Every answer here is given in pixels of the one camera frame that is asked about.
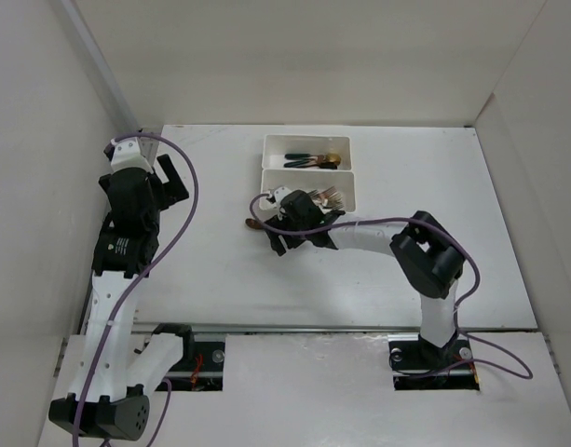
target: handle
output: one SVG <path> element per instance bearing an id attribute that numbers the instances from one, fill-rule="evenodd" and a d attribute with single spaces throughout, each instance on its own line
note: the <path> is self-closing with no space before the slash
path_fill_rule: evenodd
<path id="1" fill-rule="evenodd" d="M 310 154 L 285 154 L 286 160 L 299 160 L 302 158 L 310 158 L 312 155 Z"/>
<path id="2" fill-rule="evenodd" d="M 297 161 L 290 161 L 288 163 L 285 163 L 283 165 L 283 168 L 309 168 L 311 166 L 316 166 L 316 165 L 308 165 L 308 161 L 311 160 L 297 160 Z"/>
<path id="3" fill-rule="evenodd" d="M 322 163 L 314 163 L 312 165 L 299 166 L 298 168 L 318 168 L 318 169 L 332 169 L 337 170 L 336 163 L 332 161 L 323 161 Z"/>

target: utensil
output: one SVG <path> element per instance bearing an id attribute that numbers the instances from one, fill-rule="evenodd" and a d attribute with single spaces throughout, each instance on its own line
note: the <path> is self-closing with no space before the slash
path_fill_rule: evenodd
<path id="1" fill-rule="evenodd" d="M 246 226 L 251 230 L 264 230 L 264 228 L 258 223 L 258 221 L 256 221 L 251 217 L 246 219 L 244 222 L 246 223 Z"/>
<path id="2" fill-rule="evenodd" d="M 310 154 L 286 154 L 285 159 L 294 161 L 285 163 L 283 168 L 337 169 L 337 166 L 341 164 L 341 156 L 332 153 L 323 156 L 311 156 Z"/>
<path id="3" fill-rule="evenodd" d="M 316 190 L 308 193 L 310 198 L 326 210 L 340 210 L 343 208 L 343 197 L 334 186 L 322 192 Z"/>

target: white floor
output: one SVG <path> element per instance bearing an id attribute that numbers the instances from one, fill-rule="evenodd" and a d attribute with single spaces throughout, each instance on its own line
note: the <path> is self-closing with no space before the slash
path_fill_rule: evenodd
<path id="1" fill-rule="evenodd" d="M 163 136 L 196 166 L 200 203 L 183 240 L 136 290 L 138 322 L 419 326 L 417 293 L 394 259 L 309 244 L 279 258 L 262 232 L 244 226 L 260 191 L 264 136 L 283 133 L 350 138 L 358 217 L 427 210 L 464 244 L 483 282 L 461 309 L 463 326 L 537 326 L 474 130 L 345 126 L 166 126 Z M 191 191 L 184 162 L 167 146 L 159 150 Z M 191 203 L 163 211 L 161 247 Z M 472 281 L 466 268 L 459 291 Z"/>
<path id="2" fill-rule="evenodd" d="M 479 366 L 480 392 L 394 391 L 383 335 L 230 336 L 224 391 L 174 393 L 156 446 L 571 447 L 571 414 L 543 337 L 483 336 L 522 357 L 534 379 Z M 65 396 L 82 345 L 81 336 L 70 340 L 54 398 Z M 476 358 L 518 368 L 492 348 L 472 347 Z M 144 446 L 165 397 L 155 394 L 140 441 L 114 446 Z M 39 447 L 69 444 L 46 421 Z"/>

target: orange wire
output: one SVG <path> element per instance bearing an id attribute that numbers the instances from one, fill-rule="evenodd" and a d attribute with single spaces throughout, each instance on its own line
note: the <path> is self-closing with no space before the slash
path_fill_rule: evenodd
<path id="1" fill-rule="evenodd" d="M 192 372 L 192 375 L 190 376 L 190 382 L 192 382 L 192 387 L 194 387 L 196 385 L 196 382 L 198 381 L 198 373 L 200 373 L 201 368 L 202 368 L 202 354 L 198 354 L 196 357 L 196 368 L 194 369 L 194 372 Z"/>
<path id="2" fill-rule="evenodd" d="M 461 357 L 459 357 L 457 354 L 454 354 L 453 357 L 455 357 L 455 359 L 461 361 L 463 360 Z M 469 365 L 469 369 L 471 370 L 471 372 L 473 373 L 476 382 L 478 381 L 478 373 L 475 371 L 475 365 L 473 364 L 473 362 L 471 361 L 470 363 L 468 363 Z"/>

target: screw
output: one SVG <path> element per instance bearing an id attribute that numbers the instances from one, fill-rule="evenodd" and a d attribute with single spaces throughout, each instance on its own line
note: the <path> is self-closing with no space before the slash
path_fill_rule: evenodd
<path id="1" fill-rule="evenodd" d="M 215 363 L 222 363 L 223 360 L 225 360 L 225 352 L 223 352 L 221 349 L 212 351 L 212 361 Z"/>
<path id="2" fill-rule="evenodd" d="M 468 347 L 462 347 L 459 349 L 459 357 L 463 360 L 470 360 L 473 359 L 473 355 L 471 354 L 471 349 Z"/>
<path id="3" fill-rule="evenodd" d="M 393 347 L 390 351 L 390 358 L 393 361 L 401 361 L 403 360 L 403 351 L 399 347 Z"/>

